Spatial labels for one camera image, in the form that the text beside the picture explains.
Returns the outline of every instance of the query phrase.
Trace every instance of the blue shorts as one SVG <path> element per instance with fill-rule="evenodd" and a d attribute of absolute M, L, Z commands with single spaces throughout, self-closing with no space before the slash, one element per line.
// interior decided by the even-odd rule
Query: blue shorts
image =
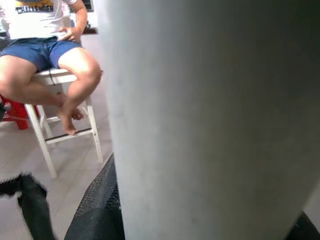
<path fill-rule="evenodd" d="M 1 56 L 11 55 L 25 59 L 36 65 L 38 72 L 51 68 L 59 68 L 59 58 L 73 48 L 81 47 L 74 41 L 57 41 L 57 37 L 50 38 L 20 38 L 2 51 Z"/>

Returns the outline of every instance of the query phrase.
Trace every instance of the red chair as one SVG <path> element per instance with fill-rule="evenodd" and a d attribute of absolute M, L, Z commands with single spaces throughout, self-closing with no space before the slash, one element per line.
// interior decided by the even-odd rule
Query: red chair
<path fill-rule="evenodd" d="M 28 115 L 25 109 L 25 105 L 16 101 L 11 101 L 1 95 L 0 99 L 3 104 L 9 103 L 11 105 L 11 110 L 7 112 L 2 121 L 15 122 L 20 130 L 27 129 L 29 126 L 27 122 Z"/>

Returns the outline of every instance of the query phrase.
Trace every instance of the black mesh fabric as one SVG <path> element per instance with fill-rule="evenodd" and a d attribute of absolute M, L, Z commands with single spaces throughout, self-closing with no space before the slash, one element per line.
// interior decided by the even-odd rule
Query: black mesh fabric
<path fill-rule="evenodd" d="M 114 155 L 85 191 L 64 239 L 125 239 Z"/>
<path fill-rule="evenodd" d="M 320 240 L 320 234 L 308 216 L 302 212 L 285 240 Z"/>

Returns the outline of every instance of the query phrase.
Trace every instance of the bare foot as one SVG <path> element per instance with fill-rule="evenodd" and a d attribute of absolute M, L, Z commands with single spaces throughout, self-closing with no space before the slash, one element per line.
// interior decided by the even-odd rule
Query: bare foot
<path fill-rule="evenodd" d="M 65 114 L 60 108 L 57 110 L 56 115 L 61 120 L 64 132 L 66 134 L 75 135 L 77 133 L 70 115 Z"/>
<path fill-rule="evenodd" d="M 58 92 L 57 95 L 59 95 L 63 101 L 65 101 L 67 99 L 67 96 L 61 91 Z M 80 109 L 76 108 L 76 109 L 72 110 L 71 117 L 74 120 L 81 120 L 85 117 L 85 115 L 83 114 L 83 112 Z"/>

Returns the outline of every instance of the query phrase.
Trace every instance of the man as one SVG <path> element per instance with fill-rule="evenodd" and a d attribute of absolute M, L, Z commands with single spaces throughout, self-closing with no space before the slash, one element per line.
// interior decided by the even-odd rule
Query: man
<path fill-rule="evenodd" d="M 76 14 L 75 27 L 63 23 L 63 1 Z M 64 131 L 76 134 L 72 119 L 84 116 L 77 106 L 97 87 L 102 71 L 92 55 L 80 45 L 87 10 L 82 0 L 0 0 L 12 43 L 0 56 L 0 94 L 34 105 L 57 106 Z M 77 76 L 67 92 L 52 94 L 32 76 L 52 67 Z"/>

